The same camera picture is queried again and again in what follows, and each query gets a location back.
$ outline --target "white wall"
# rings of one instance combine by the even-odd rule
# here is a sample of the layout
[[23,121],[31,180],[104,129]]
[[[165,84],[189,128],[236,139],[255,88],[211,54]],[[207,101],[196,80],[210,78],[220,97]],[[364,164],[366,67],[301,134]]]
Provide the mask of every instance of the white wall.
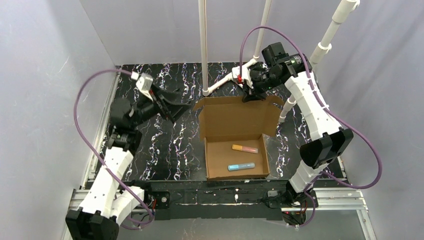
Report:
[[[424,239],[423,39],[422,1],[361,1],[318,69],[331,109],[368,136],[382,156],[380,182],[363,191],[382,240]],[[343,158],[353,183],[375,178],[376,160],[359,137]]]
[[[112,67],[78,0],[0,4],[0,239],[62,237],[90,154],[74,126],[75,97],[89,75]],[[113,78],[99,77],[83,94],[89,140]]]
[[201,61],[197,0],[80,0],[115,65]]
[[[339,3],[340,0],[326,0],[325,4],[312,0],[273,0],[266,25],[289,36],[309,56],[323,37]],[[261,24],[264,5],[265,0],[207,1],[208,62],[239,61],[242,41],[251,29]],[[253,57],[258,32],[252,33],[244,46],[244,61]],[[261,50],[276,42],[282,42],[288,53],[295,53],[284,38],[270,30],[265,30]]]

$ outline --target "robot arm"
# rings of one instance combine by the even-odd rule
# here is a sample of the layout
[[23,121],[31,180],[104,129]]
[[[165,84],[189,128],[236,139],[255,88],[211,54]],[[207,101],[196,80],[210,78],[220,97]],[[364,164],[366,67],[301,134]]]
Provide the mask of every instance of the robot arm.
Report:
[[[318,103],[314,92],[325,108],[328,107],[317,87],[309,62],[307,65],[311,82],[299,54],[288,55],[280,42],[266,47],[262,56],[267,67],[264,69],[256,64],[250,70],[251,84],[243,85],[243,101],[263,100],[266,98],[266,91],[282,84],[297,101],[309,127],[312,141],[300,147],[300,165],[288,181],[283,197],[286,203],[302,202],[306,197],[303,193],[305,188],[310,184],[307,189],[310,191],[315,177],[342,154],[354,135],[352,130],[343,129]],[[311,89],[310,83],[313,84],[314,90]]]
[[[148,74],[133,72],[131,78],[142,93],[135,104],[125,98],[116,99],[110,106],[109,139],[104,161],[111,172],[122,179],[136,154],[142,138],[137,126],[160,114],[165,120],[175,122],[189,104],[174,102],[181,99],[177,92],[162,90],[152,84]],[[78,210],[70,210],[66,224],[73,239],[116,239],[119,226],[140,203],[127,191],[115,198],[119,183],[102,166],[87,196]],[[137,186],[130,189],[142,200],[145,191]]]

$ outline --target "cable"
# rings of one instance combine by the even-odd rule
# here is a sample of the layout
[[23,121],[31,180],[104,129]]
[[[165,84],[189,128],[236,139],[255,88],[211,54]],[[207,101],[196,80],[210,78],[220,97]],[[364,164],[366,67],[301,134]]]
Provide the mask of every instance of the cable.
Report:
[[[241,43],[241,48],[240,48],[240,59],[239,59],[239,64],[240,64],[240,73],[239,73],[239,76],[240,76],[240,78],[242,77],[242,66],[243,66],[243,49],[244,49],[244,47],[245,47],[245,43],[246,43],[246,41],[247,41],[247,39],[248,39],[248,37],[249,37],[249,35],[253,32],[253,31],[255,31],[255,30],[257,30],[257,29],[268,29],[268,30],[271,30],[271,31],[273,31],[273,32],[275,32],[275,33],[277,33],[277,34],[279,34],[280,36],[282,36],[283,38],[285,38],[293,47],[294,47],[294,49],[296,49],[296,51],[299,53],[299,56],[300,56],[300,58],[302,59],[302,62],[304,63],[304,67],[305,67],[305,73],[306,73],[306,76],[307,76],[307,78],[308,78],[308,83],[309,83],[309,86],[310,86],[310,88],[311,88],[311,90],[312,90],[312,92],[313,92],[313,95],[315,96],[315,98],[316,98],[316,100],[318,101],[318,103],[319,103],[319,105],[321,106],[321,107],[324,107],[324,103],[321,101],[321,99],[320,99],[320,97],[318,96],[318,94],[317,94],[317,92],[316,91],[314,91],[315,90],[315,87],[314,87],[314,85],[313,85],[313,82],[312,82],[312,79],[311,79],[311,74],[310,74],[310,72],[309,72],[309,69],[308,69],[308,64],[306,64],[306,59],[305,59],[305,56],[303,55],[303,53],[302,53],[302,51],[298,48],[298,46],[289,38],[289,37],[287,37],[284,33],[282,33],[282,32],[280,32],[280,31],[278,31],[277,29],[275,29],[275,28],[272,28],[272,27],[270,27],[270,26],[257,26],[257,27],[255,27],[255,28],[253,28],[252,30],[250,30],[247,34],[246,34],[246,36],[244,37],[244,39],[243,39],[243,42]],[[312,220],[312,218],[314,217],[314,215],[315,215],[315,202],[314,202],[314,199],[311,197],[311,195],[309,195],[307,192],[306,192],[306,190],[322,175],[322,174],[324,174],[324,175],[326,175],[326,176],[328,176],[328,177],[330,177],[331,179],[333,179],[333,180],[335,180],[336,182],[338,182],[339,184],[341,184],[341,185],[344,185],[344,186],[346,186],[346,187],[348,187],[348,188],[353,188],[353,189],[368,189],[368,188],[370,188],[370,187],[372,187],[372,186],[374,186],[375,184],[377,184],[378,182],[379,182],[379,180],[380,180],[380,178],[381,178],[381,176],[382,176],[382,173],[383,173],[383,163],[382,163],[382,160],[381,160],[381,157],[380,157],[380,154],[379,154],[379,152],[377,151],[377,149],[374,147],[374,145],[370,142],[370,140],[365,136],[365,135],[363,135],[361,132],[359,132],[357,129],[355,129],[354,127],[352,127],[351,125],[349,125],[347,122],[345,122],[345,121],[343,121],[342,119],[340,119],[338,116],[336,116],[334,113],[332,113],[329,109],[328,109],[328,107],[325,107],[324,108],[324,111],[328,114],[328,115],[330,115],[330,116],[332,116],[334,119],[336,119],[337,121],[339,121],[341,124],[343,124],[343,125],[345,125],[347,128],[349,128],[349,129],[351,129],[352,130],[352,132],[354,132],[355,134],[357,134],[360,138],[362,138],[364,141],[365,141],[365,143],[369,146],[369,148],[371,149],[371,151],[372,151],[372,153],[374,153],[374,156],[375,156],[375,158],[376,158],[376,160],[377,160],[377,165],[378,165],[378,172],[377,172],[377,176],[375,177],[375,179],[374,179],[374,181],[372,181],[370,184],[367,184],[367,185],[365,185],[365,186],[357,186],[357,185],[350,185],[350,184],[347,184],[347,183],[345,183],[345,182],[343,182],[343,181],[341,181],[341,180],[339,180],[339,179],[337,179],[335,176],[333,176],[332,174],[330,174],[330,173],[327,173],[327,172],[325,172],[325,171],[322,171],[318,176],[316,176],[316,178],[314,178],[314,180],[312,180],[311,181],[311,183],[309,183],[308,185],[306,185],[306,187],[305,187],[305,189],[303,190],[303,193],[308,197],[308,198],[310,198],[311,200],[312,200],[312,215],[310,216],[310,218],[309,218],[309,220],[308,221],[306,221],[304,224],[302,224],[302,225],[300,225],[300,226],[305,226],[305,225],[307,225],[311,220]]]
[[94,155],[98,158],[98,160],[100,161],[101,165],[104,167],[104,169],[106,169],[106,171],[110,174],[110,176],[112,176],[112,178],[117,181],[119,183],[119,185],[121,185],[127,192],[129,192],[129,194],[131,194],[139,203],[140,205],[146,209],[148,215],[150,216],[149,220],[147,222],[142,222],[140,224],[143,225],[147,225],[149,223],[151,223],[154,220],[154,215],[152,214],[152,211],[150,211],[150,209],[147,207],[147,205],[143,202],[143,200],[137,196],[123,181],[121,181],[121,179],[119,179],[119,177],[117,177],[109,168],[108,166],[106,166],[106,163],[104,161],[104,159],[102,158],[102,156],[100,156],[99,152],[95,149],[95,147],[90,143],[90,141],[88,141],[88,139],[86,138],[86,136],[83,134],[80,125],[78,124],[78,119],[77,119],[77,107],[78,107],[78,102],[80,101],[81,95],[83,93],[84,88],[87,86],[87,84],[93,80],[95,77],[105,74],[105,73],[123,73],[126,75],[131,75],[132,73],[130,71],[127,70],[122,70],[122,69],[107,69],[107,70],[103,70],[103,71],[99,71],[94,73],[93,75],[91,75],[85,82],[84,84],[81,86],[81,88],[79,89],[78,95],[76,96],[76,100],[75,100],[75,104],[73,105],[73,121],[75,122],[75,127],[76,130],[78,131],[79,135],[81,136],[82,140],[85,142],[85,144],[87,144],[87,146],[93,151]]
[[305,200],[305,210],[303,210],[303,212],[301,212],[301,213],[303,213],[303,214],[306,213],[307,209],[308,209],[308,201]]
[[147,216],[148,216],[148,214],[144,215],[143,218],[141,219],[141,221],[143,221]]
[[153,206],[151,207],[151,209],[154,210],[155,207],[156,207],[156,198],[154,199],[154,203],[153,203]]
[[125,226],[124,224],[121,224],[120,226],[127,230],[140,230],[138,227]]
[[304,209],[304,203],[302,202],[302,204],[300,205],[300,211],[296,212],[297,214],[301,214],[303,212]]

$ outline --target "box flap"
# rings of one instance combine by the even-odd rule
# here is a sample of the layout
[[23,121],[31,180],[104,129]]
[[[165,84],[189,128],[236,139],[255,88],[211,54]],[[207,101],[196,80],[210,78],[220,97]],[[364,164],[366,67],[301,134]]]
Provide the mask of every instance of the box flap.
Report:
[[193,108],[203,107],[199,114],[200,139],[252,134],[274,137],[281,113],[274,104],[284,102],[278,96],[249,102],[242,102],[241,96],[204,97]]

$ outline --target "white pvc frame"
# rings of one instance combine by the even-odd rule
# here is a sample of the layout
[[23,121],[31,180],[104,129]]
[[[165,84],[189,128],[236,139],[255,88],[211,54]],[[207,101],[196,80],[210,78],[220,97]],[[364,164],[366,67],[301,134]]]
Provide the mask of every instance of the white pvc frame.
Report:
[[[268,15],[270,13],[271,2],[273,0],[266,0],[265,6],[263,8],[262,20],[260,25],[266,25],[268,20]],[[208,47],[207,47],[207,31],[206,31],[206,0],[198,0],[199,8],[199,26],[200,26],[200,50],[201,50],[201,69],[202,69],[202,92],[203,96],[210,95],[217,88],[222,86],[228,81],[233,79],[232,74],[227,74],[224,78],[216,82],[212,86],[208,86]],[[254,50],[253,58],[244,64],[244,67],[250,67],[258,62],[259,52],[261,50],[262,39],[264,38],[264,29],[259,30],[259,35],[257,37],[256,47]]]
[[[263,8],[263,14],[262,14],[262,20],[260,22],[261,26],[264,26],[267,24],[268,16],[270,13],[272,0],[266,0],[265,5]],[[338,5],[337,9],[335,10],[332,21],[325,32],[324,36],[322,37],[321,42],[318,43],[315,50],[313,51],[311,57],[309,58],[309,62],[312,65],[312,68],[314,68],[324,57],[325,54],[327,54],[332,46],[331,46],[331,40],[333,39],[334,35],[336,34],[337,30],[339,29],[339,26],[346,20],[349,13],[352,12],[359,6],[360,0],[341,0],[340,4]],[[215,91],[217,88],[222,86],[228,81],[231,81],[233,79],[232,73],[227,74],[224,78],[216,82],[214,85],[210,86],[208,85],[208,44],[207,44],[207,23],[206,23],[206,0],[198,0],[198,10],[199,10],[199,27],[200,27],[200,50],[201,50],[201,69],[204,71],[202,74],[202,93],[204,96],[210,95],[213,91]],[[245,63],[244,67],[250,67],[258,62],[259,59],[259,53],[261,50],[262,45],[262,39],[264,38],[264,30],[263,28],[259,29],[259,35],[257,37],[256,41],[256,47],[254,50],[253,58],[249,60],[247,63]],[[281,112],[279,121],[284,122],[286,119],[286,114],[289,112],[292,107],[296,105],[296,99],[293,97],[293,95],[290,96],[290,98],[286,101],[286,105],[284,105],[284,109]]]

